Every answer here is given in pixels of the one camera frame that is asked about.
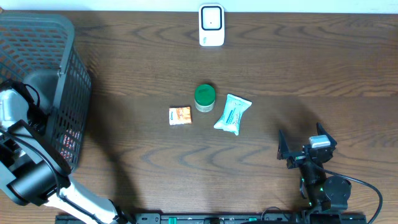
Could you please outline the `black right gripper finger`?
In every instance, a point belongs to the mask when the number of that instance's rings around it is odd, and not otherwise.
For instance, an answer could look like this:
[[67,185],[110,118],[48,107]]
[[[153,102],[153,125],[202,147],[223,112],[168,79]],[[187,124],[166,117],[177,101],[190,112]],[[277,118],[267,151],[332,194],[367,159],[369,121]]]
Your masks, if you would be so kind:
[[326,135],[331,142],[330,148],[335,149],[336,145],[337,145],[337,141],[325,130],[325,128],[321,125],[321,123],[317,123],[316,127],[317,127],[317,134],[318,134],[317,136]]
[[290,156],[289,147],[282,130],[279,130],[279,146],[277,150],[277,159],[287,159]]

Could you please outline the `teal white wipes packet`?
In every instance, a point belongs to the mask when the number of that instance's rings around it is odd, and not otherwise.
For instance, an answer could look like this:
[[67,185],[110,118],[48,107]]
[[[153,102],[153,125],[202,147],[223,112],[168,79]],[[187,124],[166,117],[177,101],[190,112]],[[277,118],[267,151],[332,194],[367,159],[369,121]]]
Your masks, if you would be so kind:
[[251,105],[251,101],[232,94],[227,94],[223,114],[213,127],[215,129],[222,129],[223,131],[234,133],[238,136],[243,113]]

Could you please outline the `green lid jar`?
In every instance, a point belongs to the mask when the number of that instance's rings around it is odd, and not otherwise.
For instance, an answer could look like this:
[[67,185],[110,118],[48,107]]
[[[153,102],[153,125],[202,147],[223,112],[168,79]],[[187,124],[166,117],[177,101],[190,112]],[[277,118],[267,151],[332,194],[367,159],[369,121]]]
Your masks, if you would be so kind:
[[209,84],[199,85],[194,94],[195,107],[202,113],[210,112],[216,101],[216,91]]

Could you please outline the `orange small box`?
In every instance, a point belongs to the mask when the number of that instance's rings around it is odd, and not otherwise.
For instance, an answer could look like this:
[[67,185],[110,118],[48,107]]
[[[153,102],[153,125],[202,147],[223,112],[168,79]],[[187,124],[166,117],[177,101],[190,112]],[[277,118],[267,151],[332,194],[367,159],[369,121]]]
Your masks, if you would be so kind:
[[192,124],[191,107],[169,108],[169,125]]

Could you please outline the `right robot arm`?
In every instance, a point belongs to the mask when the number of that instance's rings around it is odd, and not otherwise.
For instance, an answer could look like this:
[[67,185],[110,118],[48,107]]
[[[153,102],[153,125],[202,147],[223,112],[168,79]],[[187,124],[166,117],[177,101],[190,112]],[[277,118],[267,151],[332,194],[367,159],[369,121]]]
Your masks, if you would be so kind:
[[300,223],[341,223],[341,213],[348,209],[351,182],[341,174],[323,168],[333,157],[337,142],[317,123],[317,135],[308,139],[300,151],[291,151],[279,131],[277,159],[285,160],[288,169],[300,170],[300,193],[309,208],[297,215]]

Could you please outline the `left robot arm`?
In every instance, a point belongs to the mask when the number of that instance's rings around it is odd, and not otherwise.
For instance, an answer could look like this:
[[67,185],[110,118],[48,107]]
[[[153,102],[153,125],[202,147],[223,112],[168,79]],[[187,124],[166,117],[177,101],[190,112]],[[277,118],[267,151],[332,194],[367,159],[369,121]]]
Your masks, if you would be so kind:
[[16,204],[63,210],[84,223],[135,223],[111,200],[71,177],[71,167],[44,139],[48,116],[29,84],[1,83],[1,190]]

